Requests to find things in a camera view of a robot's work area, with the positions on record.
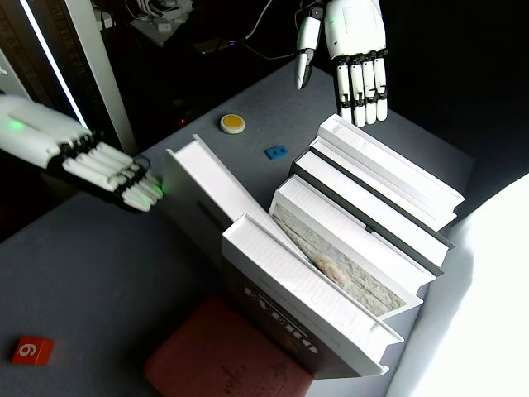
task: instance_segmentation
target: book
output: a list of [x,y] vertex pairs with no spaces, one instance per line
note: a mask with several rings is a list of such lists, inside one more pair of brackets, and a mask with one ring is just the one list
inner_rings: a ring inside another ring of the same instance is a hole
[[313,379],[218,296],[191,314],[143,372],[164,397],[303,397]]
[[317,135],[372,170],[381,183],[398,187],[436,213],[451,214],[464,200],[448,184],[337,115],[324,121]]
[[320,136],[310,144],[310,148],[314,154],[319,155],[342,173],[347,173],[356,183],[376,195],[387,205],[406,216],[409,214],[409,216],[415,217],[435,232],[455,219],[454,213],[437,213],[411,194],[394,184],[387,183],[385,179],[368,167]]
[[382,355],[403,339],[267,227],[241,217],[224,232],[222,254],[237,301],[316,379],[388,370]]
[[420,305],[418,288],[435,279],[296,175],[276,190],[269,213],[316,268],[380,319]]
[[164,211],[217,266],[222,263],[222,233],[248,213],[298,255],[267,212],[198,137],[179,151],[167,150]]
[[290,173],[320,190],[433,275],[443,274],[440,267],[453,246],[439,233],[403,216],[311,151],[293,162]]

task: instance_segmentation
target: gray table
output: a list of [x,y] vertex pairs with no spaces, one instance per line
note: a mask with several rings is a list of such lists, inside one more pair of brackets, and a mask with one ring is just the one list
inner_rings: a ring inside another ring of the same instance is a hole
[[[268,208],[290,162],[335,111],[332,79],[315,70],[302,92],[293,64],[263,79],[145,154],[156,171],[164,149],[178,149],[197,133],[257,201]],[[219,118],[240,114],[246,130],[230,136]],[[472,160],[391,112],[366,130],[454,188],[464,191]],[[271,161],[264,150],[286,145],[290,156]],[[130,214],[78,194],[0,246],[0,395],[156,396],[141,363],[185,315],[219,288],[215,270],[161,211]],[[417,310],[388,320],[407,338]],[[20,336],[55,340],[46,367],[9,363]],[[321,380],[308,396],[385,394],[404,344],[390,347],[384,376]]]

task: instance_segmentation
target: orange dice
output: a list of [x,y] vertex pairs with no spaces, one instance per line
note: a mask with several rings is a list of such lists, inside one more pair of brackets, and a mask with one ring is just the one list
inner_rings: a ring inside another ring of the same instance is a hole
[[51,356],[53,341],[43,337],[21,337],[17,351],[13,356],[13,364],[29,366],[45,366]]

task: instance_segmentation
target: blue block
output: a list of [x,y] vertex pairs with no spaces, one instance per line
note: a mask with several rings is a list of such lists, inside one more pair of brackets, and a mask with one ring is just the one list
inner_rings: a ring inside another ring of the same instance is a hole
[[288,155],[288,149],[283,145],[270,147],[265,152],[268,158],[271,160],[281,159]]

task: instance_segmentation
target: red book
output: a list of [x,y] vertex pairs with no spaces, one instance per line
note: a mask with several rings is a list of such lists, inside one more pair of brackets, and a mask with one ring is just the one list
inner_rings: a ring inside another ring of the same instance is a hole
[[303,397],[312,383],[308,372],[218,297],[153,354],[144,374],[165,397]]

